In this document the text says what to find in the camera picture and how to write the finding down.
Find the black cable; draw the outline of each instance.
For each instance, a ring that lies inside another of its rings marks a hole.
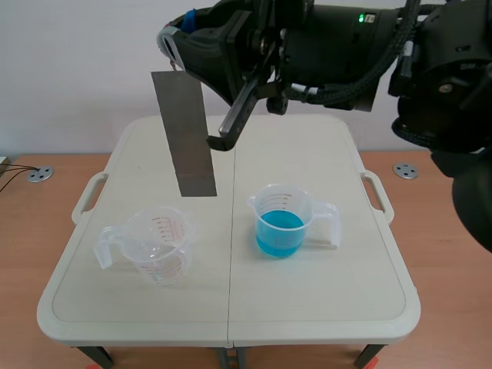
[[[492,18],[490,18],[490,0],[485,1],[485,29],[489,37],[492,34]]]
[[[341,88],[334,88],[326,85],[316,95],[303,96],[303,92],[287,87],[286,96],[291,100],[306,99],[310,104],[316,105],[336,105],[358,96],[363,91],[371,87],[393,64],[394,59],[400,54],[405,42],[412,35],[418,17],[420,0],[407,0],[404,7],[404,15],[398,30],[391,39],[390,44],[384,51],[381,59],[359,80],[346,84]]]
[[[18,171],[17,173],[15,173],[15,174],[12,176],[12,178],[10,178],[10,179],[7,181],[7,183],[5,183],[5,184],[3,185],[3,187],[2,187],[2,188],[0,188],[0,192],[2,192],[2,191],[4,190],[4,188],[5,188],[5,187],[7,187],[7,186],[8,186],[8,184],[9,184],[10,182],[12,182],[12,181],[13,181],[13,179],[14,179],[15,177],[17,177],[19,174],[21,174],[21,173],[22,173],[22,172],[24,172],[24,171],[31,171],[31,170],[32,170],[31,168],[27,168],[27,169],[22,169],[21,171]]]
[[[419,15],[429,15],[431,12],[436,10],[437,8],[440,8],[442,5],[439,4],[423,4],[418,7],[418,14]],[[398,8],[398,18],[401,18],[403,16],[403,10],[404,8]]]
[[[37,168],[12,168],[12,169],[5,169],[4,171],[0,171],[0,175],[3,175],[7,171],[21,171],[22,169],[29,169],[30,171],[39,171]]]
[[[0,164],[0,167],[1,166],[5,166],[5,167],[20,167],[20,168],[28,168],[28,169],[32,169],[32,170],[35,170],[35,171],[38,171],[39,168],[36,168],[36,167],[33,167],[31,165],[18,165],[18,164]]]

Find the wooden desk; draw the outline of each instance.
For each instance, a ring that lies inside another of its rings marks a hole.
[[[392,229],[417,286],[421,322],[400,344],[383,350],[377,369],[462,369],[490,365],[492,254],[466,232],[454,213],[451,181],[425,151],[366,152],[364,165],[383,181],[396,213]],[[53,165],[49,180],[19,175],[0,193],[0,367],[84,368],[82,353],[50,341],[36,322],[36,306],[73,229],[71,211],[107,155],[25,156],[16,164]],[[408,181],[392,172],[396,161],[419,168]],[[12,173],[0,178],[2,186]],[[359,346],[256,347],[250,369],[352,368]],[[204,348],[115,348],[117,368],[214,368]]]

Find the white wall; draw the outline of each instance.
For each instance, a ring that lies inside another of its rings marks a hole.
[[[400,1],[317,3],[397,7]],[[124,127],[158,115],[151,71],[169,70],[155,36],[208,0],[3,0],[0,2],[0,154],[111,151]],[[396,99],[385,75],[372,113],[333,111],[363,149],[410,148],[393,136]],[[228,106],[208,88],[209,115]],[[289,113],[327,112],[291,104]],[[264,102],[257,113],[266,114]]]

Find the table handle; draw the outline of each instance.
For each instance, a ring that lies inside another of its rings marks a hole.
[[[74,211],[71,213],[71,219],[75,224],[77,224],[81,217],[82,213],[86,211],[89,203],[94,198],[97,193],[98,186],[100,184],[104,184],[108,180],[108,173],[104,173],[103,171],[94,175],[89,182],[85,186],[84,192],[82,192],[81,197],[78,199],[78,202],[74,208]]]
[[[379,203],[379,206],[381,206],[381,208],[383,209],[384,217],[386,218],[387,223],[391,224],[394,219],[394,210],[391,206],[390,199],[387,198],[387,194],[384,190],[381,180],[372,171],[365,171],[365,173],[361,174],[361,177],[363,181],[367,181],[369,184],[371,184],[372,188],[374,189],[374,193],[376,194],[377,202]]]

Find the plastic cup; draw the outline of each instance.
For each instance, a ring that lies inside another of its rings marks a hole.
[[[269,184],[247,203],[256,217],[255,235],[266,254],[286,258],[297,251],[316,219],[328,220],[330,243],[340,246],[340,215],[332,204],[315,201],[306,191],[285,184]]]
[[[149,208],[124,224],[103,228],[95,255],[103,269],[112,265],[111,249],[120,252],[153,284],[172,284],[184,277],[191,264],[193,229],[177,209]]]

